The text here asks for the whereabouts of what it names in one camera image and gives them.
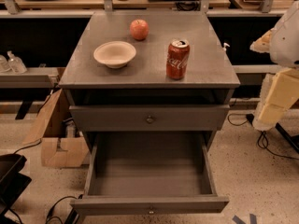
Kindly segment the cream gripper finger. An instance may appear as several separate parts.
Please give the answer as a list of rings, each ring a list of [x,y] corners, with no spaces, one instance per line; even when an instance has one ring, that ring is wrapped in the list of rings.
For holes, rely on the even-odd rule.
[[[299,71],[284,69],[273,77],[266,102],[271,105],[289,109],[299,99]]]
[[[260,104],[257,108],[257,120],[264,124],[276,124],[284,115],[286,110],[280,106]]]

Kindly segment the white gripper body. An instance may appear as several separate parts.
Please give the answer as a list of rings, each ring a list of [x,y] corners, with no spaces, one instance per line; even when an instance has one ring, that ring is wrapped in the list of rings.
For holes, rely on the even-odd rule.
[[[261,91],[260,91],[260,101],[257,104],[256,110],[254,112],[254,119],[252,122],[253,127],[259,131],[267,131],[275,126],[271,124],[264,124],[257,120],[257,108],[260,104],[270,104],[274,105],[272,101],[273,96],[273,89],[274,89],[274,81],[275,81],[274,74],[267,74],[263,79]]]

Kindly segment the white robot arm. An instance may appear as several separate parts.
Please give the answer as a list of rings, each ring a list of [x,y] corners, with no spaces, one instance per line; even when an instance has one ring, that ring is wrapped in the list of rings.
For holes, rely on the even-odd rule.
[[[276,25],[250,45],[259,53],[283,67],[263,79],[260,102],[257,104],[253,127],[259,131],[272,129],[299,100],[299,1],[278,20]]]

